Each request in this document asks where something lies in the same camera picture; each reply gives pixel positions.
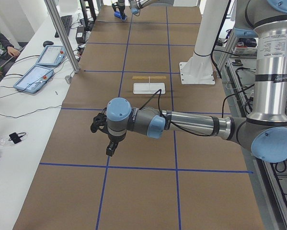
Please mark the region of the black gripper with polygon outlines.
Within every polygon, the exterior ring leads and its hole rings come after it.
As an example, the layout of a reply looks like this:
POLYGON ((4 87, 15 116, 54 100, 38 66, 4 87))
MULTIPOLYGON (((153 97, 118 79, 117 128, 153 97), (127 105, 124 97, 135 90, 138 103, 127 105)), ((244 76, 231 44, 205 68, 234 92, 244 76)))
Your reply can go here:
POLYGON ((110 143, 106 148, 106 155, 113 156, 119 142, 124 140, 124 136, 123 135, 122 136, 109 135, 108 137, 110 139, 110 143))
POLYGON ((117 8, 119 9, 120 14, 121 14, 121 15, 124 15, 124 14, 125 14, 125 13, 124 13, 125 5, 122 4, 122 3, 117 3, 116 5, 117 5, 117 8))

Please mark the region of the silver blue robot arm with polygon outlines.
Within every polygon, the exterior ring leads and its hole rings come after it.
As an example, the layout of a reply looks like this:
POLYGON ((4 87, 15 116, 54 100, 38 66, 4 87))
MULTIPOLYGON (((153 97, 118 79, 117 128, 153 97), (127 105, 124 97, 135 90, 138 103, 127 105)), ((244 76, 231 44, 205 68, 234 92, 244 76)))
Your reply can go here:
MULTIPOLYGON (((129 7, 130 7, 132 14, 137 15, 139 14, 141 9, 153 3, 158 2, 158 0, 129 0, 128 2, 129 2, 129 7)), ((117 5, 118 5, 118 8, 121 9, 121 12, 124 12, 125 0, 118 0, 117 5)))
POLYGON ((286 160, 287 0, 238 1, 235 33, 258 38, 253 109, 245 118, 135 108, 124 98, 114 98, 106 111, 106 154, 114 154, 128 131, 160 138, 164 130, 182 130, 238 143, 266 162, 286 160))

